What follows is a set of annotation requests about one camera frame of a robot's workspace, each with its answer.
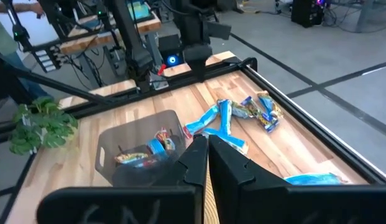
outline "potted plant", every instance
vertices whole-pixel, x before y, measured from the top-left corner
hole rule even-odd
[[[18,155],[36,153],[40,146],[62,146],[78,127],[77,120],[60,110],[51,97],[37,98],[29,106],[19,105],[14,122],[10,150]]]

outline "concrete floor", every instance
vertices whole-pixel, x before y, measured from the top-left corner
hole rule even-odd
[[[258,7],[272,10],[271,1],[261,1]],[[338,15],[344,15],[343,8],[338,9]],[[353,30],[357,16],[355,13],[346,18],[343,28]],[[371,21],[382,17],[373,16]],[[240,58],[256,57],[262,76],[386,173],[386,29],[371,34],[352,34],[322,26],[304,29],[284,16],[235,12],[223,14],[221,21],[232,25],[232,33],[252,48],[235,38],[213,39],[214,54],[230,50]],[[159,34],[176,32],[173,24],[168,23]],[[258,54],[255,48],[289,67],[289,72]],[[102,55],[88,55],[101,63]],[[32,67],[35,61],[29,56],[24,63]],[[39,67],[34,71],[86,89],[68,65],[47,74]],[[100,72],[105,83],[119,81],[111,74],[107,62]],[[78,74],[89,86],[89,81]],[[67,96],[46,89],[56,98]],[[0,121],[10,119],[15,109],[15,104],[8,101],[0,111]],[[0,144],[0,190],[16,184],[28,160],[28,156],[11,154],[8,147],[8,142]],[[6,205],[10,209],[9,198],[10,195],[0,197],[0,217]]]

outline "wooden tabletop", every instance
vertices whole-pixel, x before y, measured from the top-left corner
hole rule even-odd
[[[212,56],[208,63],[216,63],[233,56],[230,52],[221,53]],[[188,69],[182,65],[166,70],[165,74],[173,75]],[[125,89],[118,88],[118,85],[125,83],[101,88],[97,92],[108,95]],[[217,99],[227,98],[241,102],[247,96],[255,96],[255,92],[260,90],[243,73],[233,72],[80,119],[77,134],[65,147],[42,149],[38,152],[7,223],[35,223],[35,209],[40,200],[54,190],[69,186],[111,186],[94,168],[98,138],[103,131],[164,110],[174,110],[182,124],[189,123],[200,118]],[[62,101],[64,106],[70,106],[73,102],[75,101]],[[349,183],[365,184],[361,176],[315,135],[292,115],[284,110],[283,112],[284,118],[271,134],[267,134],[249,119],[232,119],[232,135],[247,141],[247,156],[250,159],[279,177],[310,172],[333,172]],[[219,123],[217,119],[210,126],[217,128]],[[205,223],[219,223],[209,173]]]
[[[151,19],[149,21],[140,22],[137,24],[137,28],[139,30],[140,34],[144,34],[147,32],[153,32],[156,30],[159,30],[161,28],[161,21],[155,15],[155,13],[151,12],[154,15],[154,19]],[[83,19],[80,19],[78,22],[80,24],[83,24],[84,22],[88,22],[91,20],[97,19],[97,16],[90,16]],[[116,22],[114,19],[110,20],[110,24],[114,25]],[[69,37],[73,37],[80,34],[87,33],[87,30],[85,29],[78,29],[77,27],[74,27],[74,29],[71,30],[69,33]],[[118,40],[122,41],[121,35],[119,34],[119,31],[115,31]],[[73,40],[69,42],[65,42],[60,46],[60,51],[63,54],[72,54],[75,52],[81,52],[88,48],[93,48],[95,46],[110,43],[113,41],[113,37],[111,36],[110,32],[107,32],[105,34],[96,34],[89,37],[80,38],[78,40]]]

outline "white wall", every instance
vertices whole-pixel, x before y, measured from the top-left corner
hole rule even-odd
[[[36,0],[13,0],[15,3],[33,3]],[[37,19],[37,15],[33,12],[23,12],[18,14],[21,24],[27,29],[30,35],[30,43],[32,45],[43,44],[58,38],[53,27],[48,23],[46,17]],[[7,14],[0,14],[0,21],[5,29],[12,35],[12,22]],[[18,51],[21,59],[24,59],[28,54]]]

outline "blue light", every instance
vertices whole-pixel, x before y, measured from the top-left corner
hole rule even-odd
[[[168,62],[169,66],[178,65],[178,63],[179,63],[178,57],[174,56],[174,55],[169,56],[168,59],[167,59],[167,62]]]

